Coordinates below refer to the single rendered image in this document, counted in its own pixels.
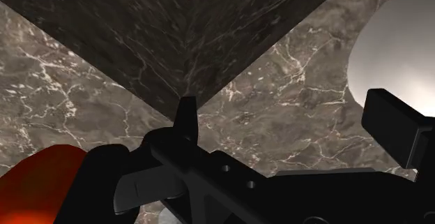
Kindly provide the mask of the red rounded object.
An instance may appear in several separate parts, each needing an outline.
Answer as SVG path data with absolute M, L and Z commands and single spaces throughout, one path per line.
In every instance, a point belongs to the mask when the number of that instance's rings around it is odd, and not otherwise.
M 53 224 L 85 150 L 55 144 L 0 177 L 0 224 Z

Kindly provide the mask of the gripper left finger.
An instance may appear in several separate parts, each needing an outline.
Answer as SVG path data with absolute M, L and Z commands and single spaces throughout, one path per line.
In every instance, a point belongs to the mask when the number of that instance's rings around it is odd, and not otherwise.
M 265 176 L 222 151 L 198 146 L 197 102 L 180 99 L 174 124 L 148 132 L 131 152 L 114 211 L 161 201 L 183 224 L 272 224 Z

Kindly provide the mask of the black rounded object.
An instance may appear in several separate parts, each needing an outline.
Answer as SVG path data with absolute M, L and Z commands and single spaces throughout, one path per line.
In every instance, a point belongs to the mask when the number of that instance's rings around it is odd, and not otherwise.
M 121 215 L 114 211 L 114 193 L 129 154 L 122 144 L 86 153 L 53 224 L 135 224 L 139 207 Z

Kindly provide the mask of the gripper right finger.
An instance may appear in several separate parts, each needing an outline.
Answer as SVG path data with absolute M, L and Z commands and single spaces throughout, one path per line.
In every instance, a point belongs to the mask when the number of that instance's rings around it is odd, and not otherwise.
M 435 183 L 435 117 L 427 117 L 386 89 L 367 91 L 362 127 L 417 183 Z

